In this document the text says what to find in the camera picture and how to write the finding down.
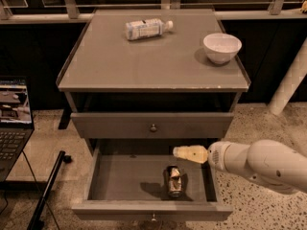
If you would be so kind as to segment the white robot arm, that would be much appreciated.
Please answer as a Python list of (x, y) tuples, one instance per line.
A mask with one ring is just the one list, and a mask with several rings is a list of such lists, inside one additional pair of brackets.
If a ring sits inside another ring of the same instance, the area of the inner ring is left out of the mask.
[(280, 194), (307, 193), (307, 157), (273, 140), (249, 144), (219, 141), (208, 149), (201, 145), (174, 147), (176, 158), (231, 173)]

